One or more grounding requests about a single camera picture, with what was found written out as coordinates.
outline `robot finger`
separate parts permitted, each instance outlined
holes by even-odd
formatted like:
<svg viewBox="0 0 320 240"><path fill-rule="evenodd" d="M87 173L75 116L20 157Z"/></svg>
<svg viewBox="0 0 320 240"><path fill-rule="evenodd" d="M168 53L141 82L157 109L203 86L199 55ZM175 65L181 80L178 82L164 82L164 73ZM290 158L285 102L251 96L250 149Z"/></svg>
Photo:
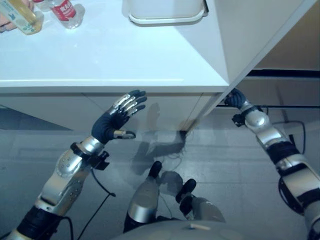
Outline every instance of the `robot finger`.
<svg viewBox="0 0 320 240"><path fill-rule="evenodd" d="M136 114L138 111L144 109L145 107L146 107L146 105L139 105L137 107L133 107L133 108L128 110L127 116L131 117L132 115Z"/></svg>
<svg viewBox="0 0 320 240"><path fill-rule="evenodd" d="M115 109L121 108L121 106L123 107L124 105L130 102L132 102L133 100L142 97L146 94L145 91L140 91L140 90L133 90L125 95L123 95L122 97L120 97L117 101L115 101L113 103L113 107Z"/></svg>
<svg viewBox="0 0 320 240"><path fill-rule="evenodd" d="M140 97L140 98L136 99L135 101L132 101L132 102L126 104L123 111L128 112L130 109L134 108L135 106L139 105L140 103L145 102L146 100L147 100L146 96Z"/></svg>
<svg viewBox="0 0 320 240"><path fill-rule="evenodd" d="M113 132L114 139L134 139L136 134L133 131L115 130Z"/></svg>

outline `black cable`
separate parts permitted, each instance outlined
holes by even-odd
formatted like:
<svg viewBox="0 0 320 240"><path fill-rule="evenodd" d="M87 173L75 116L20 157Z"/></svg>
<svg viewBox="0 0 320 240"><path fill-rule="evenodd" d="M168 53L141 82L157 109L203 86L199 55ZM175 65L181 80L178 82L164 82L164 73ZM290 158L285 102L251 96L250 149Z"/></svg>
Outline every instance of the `black cable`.
<svg viewBox="0 0 320 240"><path fill-rule="evenodd" d="M303 131L303 143L302 143L302 154L305 154L306 152L306 126L303 121L298 121L298 120L292 120L292 121L277 121L273 122L272 124L289 124L289 123L297 123L301 124L302 126L302 131Z"/></svg>
<svg viewBox="0 0 320 240"><path fill-rule="evenodd" d="M92 217L89 219L89 221L85 224L84 228L82 229L79 237L76 240L79 240L81 238L81 236L84 234L86 228L88 227L89 223L92 221L92 219L96 216L96 214L99 212L100 208L103 206L103 204L105 203L105 201L108 199L108 197L111 196L111 194L109 193L105 199L102 201L102 203L100 204L100 206L97 208L97 210L94 212L94 214L92 215Z"/></svg>
<svg viewBox="0 0 320 240"><path fill-rule="evenodd" d="M97 210L94 212L94 214L91 216L91 218L89 219L89 221L84 225L79 237L76 240L79 240L82 235L84 234L85 230L87 229L88 225L90 224L90 222L92 221L92 219L94 219L94 217L96 216L96 214L99 212L100 208L103 206L103 204L106 202L106 200L108 199L108 197L112 196L112 197L116 197L116 194L114 192L110 192L108 191L97 179L94 169L91 168L91 174L94 178L94 180L96 181L96 183L108 194L105 199L102 201L102 203L100 204L100 206L97 208Z"/></svg>
<svg viewBox="0 0 320 240"><path fill-rule="evenodd" d="M108 191L100 182L99 180L97 179L96 175L95 175L95 172L94 172L94 169L91 168L91 173L92 173L92 176L94 178L94 180L96 181L96 183L109 195L111 195L112 197L116 197L116 194L114 192L110 192Z"/></svg>
<svg viewBox="0 0 320 240"><path fill-rule="evenodd" d="M168 211L169 211L169 213L170 213L170 218L172 219L172 212L171 212L171 210L170 210L170 208L169 208L169 206L168 206L168 204L167 204L167 201L165 200L165 198L164 198L161 194L159 194L159 196L160 196L160 198L162 198L162 200L163 200L166 208L168 209Z"/></svg>
<svg viewBox="0 0 320 240"><path fill-rule="evenodd" d="M6 234L0 236L0 240L5 239L6 237L8 237L10 235L11 232L7 232Z"/></svg>
<svg viewBox="0 0 320 240"><path fill-rule="evenodd" d="M68 216L63 216L62 220L66 219L69 222L69 228L70 228L70 239L74 240L74 226L72 224L72 220Z"/></svg>
<svg viewBox="0 0 320 240"><path fill-rule="evenodd" d="M318 218L316 221L314 221L314 223L311 225L307 240L319 240L320 239L320 232L316 232L314 229L315 224L318 221L320 221L320 218Z"/></svg>

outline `robotic hand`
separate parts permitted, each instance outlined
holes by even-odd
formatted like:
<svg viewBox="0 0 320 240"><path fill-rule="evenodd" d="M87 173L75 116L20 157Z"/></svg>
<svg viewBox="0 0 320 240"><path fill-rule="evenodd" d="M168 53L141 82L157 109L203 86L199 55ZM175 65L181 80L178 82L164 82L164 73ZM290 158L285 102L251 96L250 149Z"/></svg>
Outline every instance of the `robotic hand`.
<svg viewBox="0 0 320 240"><path fill-rule="evenodd" d="M57 161L34 206L7 240L48 240L63 216L78 198L92 168L104 170L109 156L103 151L113 139L133 139L131 131L120 130L129 118L145 108L145 91L134 90L119 98L93 125L91 136L73 143Z"/></svg>
<svg viewBox="0 0 320 240"><path fill-rule="evenodd" d="M308 240L320 239L320 177L306 163L297 148L273 127L269 117L252 105L237 89L233 89L224 103L238 108L232 120L238 126L246 125L269 155L280 175L279 192L285 203L304 216Z"/></svg>

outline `black glove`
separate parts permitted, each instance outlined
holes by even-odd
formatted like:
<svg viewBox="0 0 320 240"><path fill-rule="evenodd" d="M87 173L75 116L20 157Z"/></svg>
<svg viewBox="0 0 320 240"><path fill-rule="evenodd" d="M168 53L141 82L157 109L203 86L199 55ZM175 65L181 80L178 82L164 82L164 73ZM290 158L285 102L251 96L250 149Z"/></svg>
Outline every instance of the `black glove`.
<svg viewBox="0 0 320 240"><path fill-rule="evenodd" d="M132 131L120 130L129 118L146 106L140 105L147 100L145 91L131 91L117 101L94 123L91 135L106 144L112 139L134 139Z"/></svg>
<svg viewBox="0 0 320 240"><path fill-rule="evenodd" d="M242 105L246 101L245 95L239 91L238 89L234 88L224 99L224 104L227 106L235 107L241 109Z"/></svg>

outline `water bottle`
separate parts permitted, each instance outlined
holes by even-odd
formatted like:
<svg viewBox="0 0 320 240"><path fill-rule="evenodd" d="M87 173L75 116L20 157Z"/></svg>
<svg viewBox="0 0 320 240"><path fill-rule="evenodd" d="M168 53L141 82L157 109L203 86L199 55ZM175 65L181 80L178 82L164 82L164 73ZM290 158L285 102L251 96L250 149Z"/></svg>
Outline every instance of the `water bottle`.
<svg viewBox="0 0 320 240"><path fill-rule="evenodd" d="M85 14L85 8L81 4L72 5L70 0L46 0L60 23L67 29L75 29L80 26Z"/></svg>

